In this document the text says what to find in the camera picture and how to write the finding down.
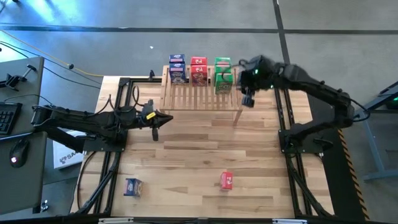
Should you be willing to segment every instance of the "red box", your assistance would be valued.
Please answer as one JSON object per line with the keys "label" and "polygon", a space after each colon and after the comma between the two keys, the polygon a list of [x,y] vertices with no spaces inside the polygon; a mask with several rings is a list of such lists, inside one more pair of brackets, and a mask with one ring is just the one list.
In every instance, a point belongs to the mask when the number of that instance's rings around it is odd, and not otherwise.
{"label": "red box", "polygon": [[207,86],[207,65],[191,65],[192,86]]}
{"label": "red box", "polygon": [[191,65],[207,65],[206,57],[192,57]]}
{"label": "red box", "polygon": [[223,172],[221,174],[221,189],[222,190],[232,190],[232,173]]}

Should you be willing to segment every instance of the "gray floor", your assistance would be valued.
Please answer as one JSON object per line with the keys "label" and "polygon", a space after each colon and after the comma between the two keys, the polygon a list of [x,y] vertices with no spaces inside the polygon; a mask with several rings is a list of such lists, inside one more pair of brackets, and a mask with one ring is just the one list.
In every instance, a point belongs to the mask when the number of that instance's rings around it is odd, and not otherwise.
{"label": "gray floor", "polygon": [[[286,29],[398,29],[398,1],[394,0],[279,0],[279,5]],[[93,27],[277,28],[272,0],[21,0],[20,4],[8,1],[0,13],[0,22]],[[168,54],[172,53],[185,53],[187,58],[205,55],[210,60],[229,56],[234,61],[264,54],[282,61],[278,34],[9,32],[80,69],[103,75],[147,75],[151,69],[159,75]],[[306,68],[311,76],[342,88],[360,103],[366,103],[397,81],[396,35],[287,35],[286,39],[293,63]],[[0,40],[27,48],[3,33]],[[17,58],[22,57],[5,48],[0,53],[0,62]],[[64,77],[97,85],[50,62],[45,65]],[[51,73],[44,74],[42,95],[56,105],[93,111],[98,92]],[[362,140],[362,126],[356,124],[346,129],[345,134],[361,179],[375,170],[369,147]],[[79,170],[79,166],[53,170],[51,151],[49,147],[44,180],[44,195],[48,196],[51,208],[39,215],[68,212],[76,181],[71,178]],[[390,153],[389,163],[394,164],[396,159],[394,152]],[[398,209],[397,184],[398,178],[361,181],[372,220],[397,222],[398,214],[394,212]],[[56,193],[60,189],[68,189],[63,191],[63,197]],[[29,212],[3,215],[0,219],[22,217],[30,217]]]}

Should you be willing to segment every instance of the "blue box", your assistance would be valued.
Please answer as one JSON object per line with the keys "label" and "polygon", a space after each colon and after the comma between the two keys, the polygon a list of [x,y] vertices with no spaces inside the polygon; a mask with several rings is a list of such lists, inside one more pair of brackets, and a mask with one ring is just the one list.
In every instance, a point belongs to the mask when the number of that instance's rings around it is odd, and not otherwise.
{"label": "blue box", "polygon": [[185,83],[185,64],[171,63],[169,67],[170,79],[172,83]]}
{"label": "blue box", "polygon": [[141,197],[142,181],[136,178],[126,178],[124,196]]}
{"label": "blue box", "polygon": [[185,63],[184,58],[185,58],[184,54],[170,55],[169,63]]}

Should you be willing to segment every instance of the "green cereal box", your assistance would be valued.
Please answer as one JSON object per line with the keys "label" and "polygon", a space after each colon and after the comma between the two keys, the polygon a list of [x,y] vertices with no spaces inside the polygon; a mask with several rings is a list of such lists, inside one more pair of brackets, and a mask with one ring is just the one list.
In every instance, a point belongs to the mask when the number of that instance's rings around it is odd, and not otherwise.
{"label": "green cereal box", "polygon": [[216,94],[229,93],[232,89],[233,77],[230,73],[224,73],[224,77],[220,73],[215,75]]}
{"label": "green cereal box", "polygon": [[229,57],[216,57],[214,65],[231,65],[231,58],[229,58]]}
{"label": "green cereal box", "polygon": [[231,73],[230,65],[215,65],[215,73]]}

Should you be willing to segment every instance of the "small box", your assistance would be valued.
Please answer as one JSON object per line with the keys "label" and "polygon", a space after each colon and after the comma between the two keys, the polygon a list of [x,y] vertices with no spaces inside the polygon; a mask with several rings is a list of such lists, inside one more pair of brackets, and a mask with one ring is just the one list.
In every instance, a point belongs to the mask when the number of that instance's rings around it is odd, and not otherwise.
{"label": "small box", "polygon": [[232,89],[233,76],[230,73],[224,73],[222,76],[221,73],[217,73],[215,75],[215,93],[230,93]]}
{"label": "small box", "polygon": [[191,65],[193,86],[207,86],[207,65]]}
{"label": "small box", "polygon": [[231,65],[231,58],[229,58],[229,57],[216,57],[214,65]]}
{"label": "small box", "polygon": [[232,190],[232,173],[223,172],[221,174],[221,190]]}
{"label": "small box", "polygon": [[216,65],[215,73],[231,73],[230,65]]}
{"label": "small box", "polygon": [[185,83],[185,64],[171,63],[169,67],[170,79],[172,83]]}
{"label": "small box", "polygon": [[192,57],[191,65],[207,65],[206,57]]}
{"label": "small box", "polygon": [[184,54],[170,55],[169,63],[185,63],[184,58],[185,58]]}
{"label": "small box", "polygon": [[141,197],[142,181],[136,178],[126,178],[124,196]]}

